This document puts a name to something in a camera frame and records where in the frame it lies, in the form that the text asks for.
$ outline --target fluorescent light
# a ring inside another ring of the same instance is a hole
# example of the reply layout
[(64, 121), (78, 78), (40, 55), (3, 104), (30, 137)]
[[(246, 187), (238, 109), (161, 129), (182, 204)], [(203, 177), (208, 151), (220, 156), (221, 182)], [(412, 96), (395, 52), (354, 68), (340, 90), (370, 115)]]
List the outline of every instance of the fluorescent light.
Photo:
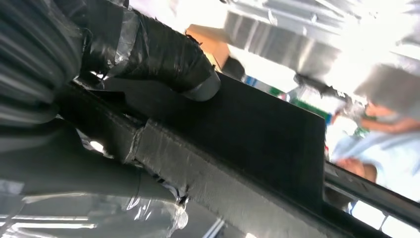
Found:
[(68, 223), (15, 223), (12, 225), (15, 228), (45, 228), (45, 229), (93, 229), (96, 224), (68, 224)]
[(245, 238), (257, 238), (257, 237), (255, 235), (251, 234), (251, 233), (247, 233)]
[[(0, 215), (0, 218), (7, 218), (9, 215)], [(48, 217), (48, 216), (27, 216), (16, 215), (13, 219), (35, 220), (35, 221), (88, 221), (88, 217)]]
[(97, 141), (91, 141), (90, 145), (97, 151), (103, 153), (104, 152), (104, 146), (101, 145), (99, 142)]

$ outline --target bright light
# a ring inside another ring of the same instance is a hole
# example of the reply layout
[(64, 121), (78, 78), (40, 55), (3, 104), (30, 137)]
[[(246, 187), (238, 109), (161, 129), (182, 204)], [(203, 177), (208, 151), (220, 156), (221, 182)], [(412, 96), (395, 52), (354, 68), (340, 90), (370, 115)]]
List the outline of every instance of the bright light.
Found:
[(15, 223), (12, 225), (14, 228), (43, 228), (43, 229), (93, 229), (96, 224), (66, 224), (66, 223)]
[(99, 142), (97, 141), (91, 141), (90, 145), (97, 151), (103, 153), (104, 152), (104, 146), (101, 145)]
[(251, 234), (251, 233), (247, 233), (245, 238), (257, 238), (257, 237), (255, 235)]

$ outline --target black panel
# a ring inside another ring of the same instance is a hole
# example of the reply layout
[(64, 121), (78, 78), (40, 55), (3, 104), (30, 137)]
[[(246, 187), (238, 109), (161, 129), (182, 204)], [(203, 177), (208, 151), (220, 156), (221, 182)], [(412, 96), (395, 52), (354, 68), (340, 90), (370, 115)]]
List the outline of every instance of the black panel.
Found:
[(111, 79), (105, 87), (124, 91), (131, 107), (267, 188), (319, 207), (324, 120), (229, 77), (220, 78), (219, 93), (204, 103), (153, 82)]

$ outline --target person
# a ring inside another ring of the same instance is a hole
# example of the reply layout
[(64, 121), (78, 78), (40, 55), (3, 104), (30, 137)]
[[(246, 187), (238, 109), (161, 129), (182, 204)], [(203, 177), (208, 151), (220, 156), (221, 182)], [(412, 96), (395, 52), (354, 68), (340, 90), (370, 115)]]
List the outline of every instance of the person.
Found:
[(368, 118), (361, 119), (361, 127), (368, 130), (396, 134), (420, 129), (419, 120), (403, 117), (381, 105), (369, 103), (365, 112), (367, 116), (376, 118), (376, 120)]
[(372, 127), (364, 136), (343, 133), (334, 147), (329, 147), (330, 161), (411, 200), (420, 201), (418, 122), (373, 104), (367, 107), (366, 114), (381, 120), (369, 121)]

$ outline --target metal bar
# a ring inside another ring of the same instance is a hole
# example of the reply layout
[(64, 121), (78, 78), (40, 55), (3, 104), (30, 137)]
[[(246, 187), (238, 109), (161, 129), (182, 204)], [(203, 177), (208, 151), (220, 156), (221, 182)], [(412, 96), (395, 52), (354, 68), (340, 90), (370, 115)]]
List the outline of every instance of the metal bar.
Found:
[(275, 10), (275, 9), (268, 9), (265, 7), (260, 7), (260, 6), (249, 6), (248, 4), (243, 4), (243, 3), (236, 3), (234, 6), (232, 6), (230, 8), (230, 11), (234, 12), (234, 13), (238, 13), (244, 16), (248, 16), (252, 19), (264, 19), (263, 22), (271, 24), (271, 25), (275, 25), (273, 24), (269, 19), (268, 19), (268, 14), (269, 11), (271, 10), (273, 16), (275, 18), (287, 18), (289, 20), (295, 21), (297, 23), (301, 23), (305, 26), (310, 26), (310, 27), (314, 27), (317, 29), (321, 29), (324, 31), (328, 31), (330, 33), (334, 33), (334, 34), (339, 34), (341, 35), (341, 29), (334, 27), (334, 26), (329, 26), (326, 24), (322, 24), (319, 22), (312, 22), (310, 19), (305, 19), (303, 17), (300, 16), (296, 16), (287, 12), (283, 12), (280, 10)]
[(344, 18), (348, 18), (350, 15), (341, 10), (340, 8), (336, 7), (334, 4), (328, 2), (327, 0), (315, 0), (316, 2), (318, 2), (319, 4), (324, 5), (325, 7), (331, 9), (332, 11), (336, 12), (337, 14), (343, 16)]
[(340, 21), (345, 20), (344, 17), (340, 17), (338, 14), (336, 14), (332, 10), (322, 9), (321, 7), (306, 4), (298, 0), (273, 0), (273, 1), (283, 3), (288, 6), (296, 7), (298, 9), (302, 9), (311, 13), (327, 16), (335, 20), (340, 20)]
[(252, 39), (255, 35), (255, 32), (257, 31), (257, 28), (258, 28), (259, 24), (260, 24), (259, 21), (254, 21), (253, 24), (252, 24), (252, 27), (251, 27), (251, 30), (249, 32), (247, 42), (245, 43), (245, 48), (244, 48), (244, 50), (247, 51), (247, 52), (249, 52), (249, 48), (251, 46)]

